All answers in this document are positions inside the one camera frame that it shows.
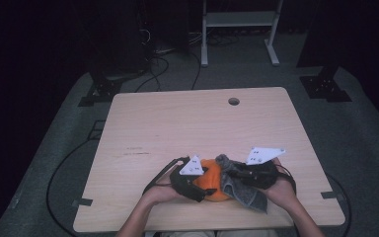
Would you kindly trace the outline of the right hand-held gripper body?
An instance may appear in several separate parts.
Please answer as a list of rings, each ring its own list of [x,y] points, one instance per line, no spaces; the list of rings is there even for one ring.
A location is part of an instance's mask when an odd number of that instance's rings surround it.
[[[279,174],[272,160],[285,152],[284,148],[253,147],[246,159],[243,183],[263,190],[270,188]]]

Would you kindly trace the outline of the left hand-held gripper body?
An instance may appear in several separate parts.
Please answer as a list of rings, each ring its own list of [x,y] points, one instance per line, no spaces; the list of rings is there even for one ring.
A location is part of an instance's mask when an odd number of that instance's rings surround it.
[[[172,188],[181,196],[201,202],[206,196],[206,190],[193,183],[204,174],[200,159],[197,155],[185,157],[170,175]]]

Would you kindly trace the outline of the orange pumpkin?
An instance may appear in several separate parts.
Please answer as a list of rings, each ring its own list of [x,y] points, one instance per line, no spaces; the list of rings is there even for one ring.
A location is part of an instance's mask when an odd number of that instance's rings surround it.
[[[193,183],[201,189],[215,189],[212,195],[207,195],[206,200],[209,201],[224,201],[229,197],[221,190],[221,167],[214,159],[202,159],[201,167],[206,168],[204,174],[196,178]]]

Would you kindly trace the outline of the grey fluffy cloth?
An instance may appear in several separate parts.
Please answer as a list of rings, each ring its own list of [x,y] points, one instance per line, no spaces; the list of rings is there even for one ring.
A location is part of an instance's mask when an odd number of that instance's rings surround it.
[[[267,197],[256,188],[247,186],[235,178],[237,173],[234,171],[234,165],[244,163],[233,161],[225,154],[218,155],[215,161],[221,167],[222,192],[244,207],[267,213]]]

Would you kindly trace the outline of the person's left hand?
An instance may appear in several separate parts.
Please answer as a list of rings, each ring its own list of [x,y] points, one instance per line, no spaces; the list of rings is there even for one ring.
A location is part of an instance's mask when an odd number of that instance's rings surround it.
[[[155,185],[144,193],[142,199],[148,206],[154,206],[158,203],[171,201],[176,198],[180,198],[171,185],[170,172],[163,175]]]

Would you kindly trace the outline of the person's right hand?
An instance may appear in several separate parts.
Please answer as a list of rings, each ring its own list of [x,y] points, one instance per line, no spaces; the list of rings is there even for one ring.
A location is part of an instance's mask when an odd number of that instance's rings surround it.
[[[270,188],[262,190],[262,193],[274,204],[287,212],[297,202],[296,194],[290,182],[285,178],[278,177],[275,183]]]

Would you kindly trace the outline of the black stand base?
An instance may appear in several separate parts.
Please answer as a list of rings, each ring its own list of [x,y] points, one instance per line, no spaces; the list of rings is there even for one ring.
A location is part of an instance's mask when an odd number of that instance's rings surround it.
[[[325,99],[329,103],[350,102],[351,98],[335,81],[337,65],[324,66],[317,75],[301,76],[300,81],[310,99]]]
[[[88,94],[81,98],[79,107],[91,107],[95,103],[111,102],[120,91],[122,82],[119,79],[108,79],[104,74],[103,66],[95,59],[89,59],[86,65],[92,79],[92,85]]]

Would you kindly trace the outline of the white metal stand frame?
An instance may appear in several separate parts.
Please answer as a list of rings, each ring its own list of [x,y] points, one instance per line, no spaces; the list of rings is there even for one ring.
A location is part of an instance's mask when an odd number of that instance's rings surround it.
[[[265,39],[265,47],[273,66],[280,64],[273,47],[273,42],[284,0],[277,0],[274,11],[256,12],[208,12],[207,0],[202,3],[200,65],[208,66],[207,30],[212,28],[244,28],[270,27],[270,33]]]

